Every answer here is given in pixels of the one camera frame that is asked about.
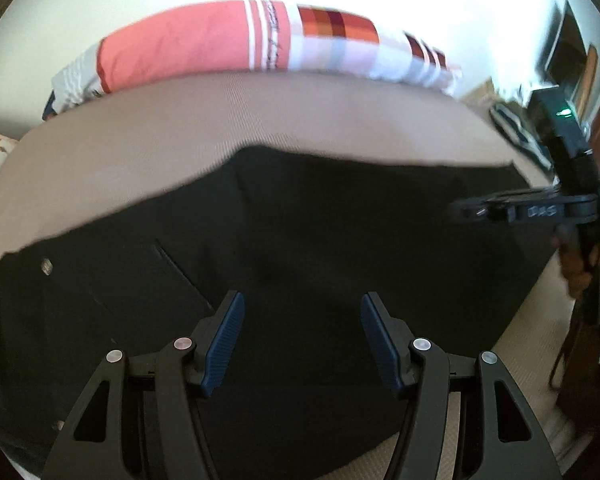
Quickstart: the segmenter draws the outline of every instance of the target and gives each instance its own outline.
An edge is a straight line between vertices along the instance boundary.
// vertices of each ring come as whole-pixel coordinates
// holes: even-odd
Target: black cloth
[[[513,168],[381,166],[240,150],[210,174],[0,260],[0,442],[40,473],[106,352],[158,351],[229,289],[246,318],[200,403],[220,477],[315,478],[395,433],[362,295],[445,351],[502,334],[549,228],[453,224],[457,198],[527,187]],[[48,258],[49,276],[41,270]]]

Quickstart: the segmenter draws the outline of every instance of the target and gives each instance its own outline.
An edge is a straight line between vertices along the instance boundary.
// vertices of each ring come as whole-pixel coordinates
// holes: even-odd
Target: metal screw
[[[181,337],[173,342],[173,346],[175,346],[178,350],[186,350],[187,348],[191,348],[192,344],[193,341],[191,341],[191,339],[188,337]]]
[[[107,361],[110,363],[117,363],[122,359],[122,352],[120,350],[112,350],[107,354]]]
[[[47,276],[51,274],[51,271],[54,270],[54,266],[48,258],[42,260],[42,272],[44,272]]]
[[[498,362],[498,356],[493,352],[482,352],[482,360],[488,365],[494,365]]]
[[[419,337],[413,340],[413,347],[424,352],[431,348],[431,342],[428,339]]]

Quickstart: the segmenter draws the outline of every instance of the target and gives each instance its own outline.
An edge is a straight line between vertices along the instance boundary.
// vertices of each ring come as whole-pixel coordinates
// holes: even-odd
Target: striped cloth
[[[461,76],[400,28],[338,10],[229,0],[167,10],[99,41],[52,78],[43,118],[125,88],[231,70],[341,73],[448,94]]]

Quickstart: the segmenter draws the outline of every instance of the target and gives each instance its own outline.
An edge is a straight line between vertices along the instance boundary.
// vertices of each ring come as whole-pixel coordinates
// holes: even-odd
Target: orange checkered pattern
[[[305,36],[380,43],[378,32],[371,20],[355,14],[316,7],[298,6],[298,10]]]

